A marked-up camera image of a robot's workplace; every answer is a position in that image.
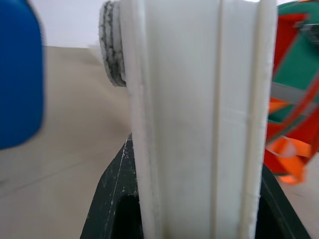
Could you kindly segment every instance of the beige floor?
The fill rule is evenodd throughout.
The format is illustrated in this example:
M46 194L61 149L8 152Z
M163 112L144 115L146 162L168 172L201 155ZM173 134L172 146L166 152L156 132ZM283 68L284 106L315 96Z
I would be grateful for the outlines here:
M0 151L0 238L78 239L100 176L130 133L126 89L88 49L46 50L41 131Z

